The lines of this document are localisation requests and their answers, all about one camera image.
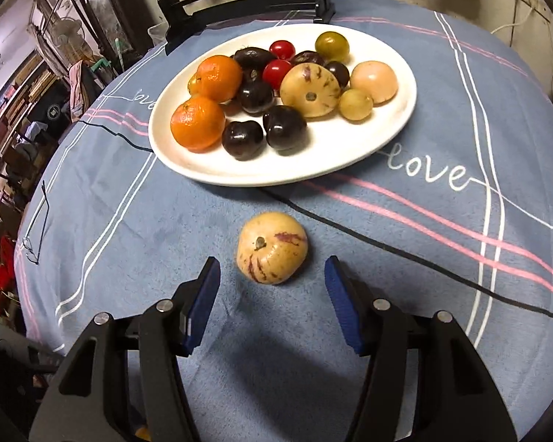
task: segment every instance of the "blue gripper pad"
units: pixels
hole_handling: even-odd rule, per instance
[[[201,285],[186,316],[186,320],[180,321],[181,326],[183,324],[186,326],[182,345],[189,354],[192,354],[195,347],[201,345],[201,341],[203,340],[207,321],[209,320],[209,315],[211,314],[211,309],[219,290],[219,282],[221,280],[219,261],[213,258],[211,267],[206,266],[204,268],[201,276],[199,276],[199,279],[201,278]]]
[[[365,350],[365,343],[360,333],[360,315],[352,300],[352,288],[349,286],[351,282],[338,271],[337,262],[335,256],[330,256],[326,261],[326,289],[346,344],[351,346],[356,354],[361,355]]]

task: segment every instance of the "screw head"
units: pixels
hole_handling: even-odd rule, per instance
[[[391,307],[391,303],[386,299],[375,299],[373,307],[378,311],[387,311]]]
[[[99,312],[94,316],[94,323],[102,326],[106,324],[111,317],[106,312]]]
[[[160,312],[168,312],[172,307],[174,307],[174,304],[169,299],[163,299],[156,304],[156,309]]]
[[[444,323],[449,323],[453,320],[453,315],[448,311],[439,311],[437,314],[439,321]]]

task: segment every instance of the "red object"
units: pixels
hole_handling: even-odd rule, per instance
[[[262,79],[269,83],[273,90],[278,91],[281,87],[283,78],[285,78],[285,75],[292,67],[293,65],[288,61],[272,60],[262,72]]]
[[[15,288],[15,245],[6,236],[0,239],[0,315],[8,306],[8,298],[4,292]]]
[[[293,46],[293,43],[288,42],[287,40],[275,41],[268,50],[279,60],[289,61],[293,56],[295,56],[295,47]]]

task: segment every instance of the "white oval plate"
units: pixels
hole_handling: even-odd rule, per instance
[[[232,158],[221,144],[197,154],[174,140],[170,132],[170,117],[178,105],[189,99],[187,84],[205,58],[233,55],[247,46],[268,49],[276,40],[289,40],[297,52],[314,50],[316,38],[325,31],[339,32],[348,39],[349,70],[362,61],[378,60],[396,72],[399,81],[397,95],[389,103],[373,108],[369,119],[352,124],[334,111],[317,120],[308,120],[308,144],[302,150],[282,156],[266,145],[249,161]],[[406,61],[393,48],[377,38],[342,26],[300,23],[239,36],[216,46],[186,66],[158,98],[150,116],[149,138],[161,162],[193,180],[219,186],[271,186],[327,174],[366,158],[401,131],[415,105],[416,79]],[[229,113],[226,109],[226,116],[227,120],[256,119],[262,124],[261,117],[251,117],[242,110]]]

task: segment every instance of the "black stripe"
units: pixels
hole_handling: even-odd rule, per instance
[[[333,227],[337,229],[338,231],[342,231],[345,234],[348,234],[351,237],[354,237],[355,239],[358,239],[359,241],[362,241],[363,243],[367,243],[368,245],[375,246],[375,248],[382,249],[383,251],[387,251],[388,253],[394,254],[396,256],[402,257],[404,259],[413,261],[417,264],[421,264],[422,266],[426,266],[433,271],[436,271],[443,276],[449,277],[452,280],[463,284],[464,286],[467,286],[468,288],[474,289],[475,291],[482,292],[485,295],[490,296],[491,298],[494,298],[497,301],[503,302],[504,304],[508,304],[510,306],[514,306],[520,309],[524,309],[525,311],[535,312],[537,314],[543,314],[544,316],[547,316],[549,318],[553,319],[553,312],[548,311],[547,309],[543,309],[537,306],[533,306],[531,304],[526,304],[524,302],[516,301],[514,299],[507,298],[505,296],[502,296],[500,294],[497,294],[496,292],[490,291],[490,289],[484,288],[483,286],[479,286],[473,281],[470,281],[469,279],[466,279],[462,276],[459,276],[458,274],[449,271],[445,267],[439,266],[438,264],[435,264],[434,262],[428,261],[424,259],[423,257],[419,257],[417,255],[411,254],[407,251],[404,251],[403,249],[396,248],[394,246],[390,246],[386,243],[383,243],[381,241],[377,241],[376,239],[372,239],[368,236],[365,236],[364,234],[357,233],[357,231],[354,231],[348,227],[343,226],[342,224],[339,224],[337,222],[331,221],[325,217],[322,217],[320,215],[317,215],[315,213],[312,213],[311,211],[308,211],[307,209],[302,208],[301,206],[298,206],[297,204],[293,203],[289,199],[280,196],[276,193],[273,193],[272,191],[267,190],[266,188],[258,188],[261,193],[264,193],[265,195],[269,196],[272,199],[275,199],[276,201],[286,204],[288,207],[293,209],[294,211],[301,213],[303,215],[306,215],[307,217],[321,222],[322,224],[326,224],[330,227]]]
[[[78,122],[82,122],[82,123],[84,123],[85,125],[88,125],[88,126],[96,126],[97,128],[105,129],[106,131],[108,131],[113,136],[119,136],[120,138],[123,138],[125,140],[125,142],[129,143],[136,150],[153,152],[153,150],[151,150],[150,148],[145,148],[143,146],[138,146],[137,144],[132,143],[125,135],[123,135],[121,133],[115,133],[114,131],[111,131],[110,129],[108,129],[105,125],[96,124],[96,123],[89,123],[87,121],[84,121],[83,119],[78,119]]]

